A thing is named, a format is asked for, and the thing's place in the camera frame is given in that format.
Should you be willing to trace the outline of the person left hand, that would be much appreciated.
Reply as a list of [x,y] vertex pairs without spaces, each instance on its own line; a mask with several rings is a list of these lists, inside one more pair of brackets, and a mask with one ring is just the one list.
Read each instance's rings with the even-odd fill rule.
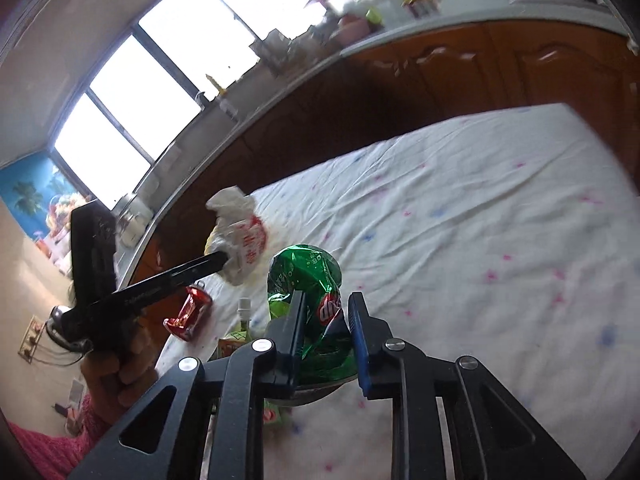
[[123,360],[111,353],[88,353],[80,362],[93,411],[114,425],[157,381],[157,346],[140,325]]

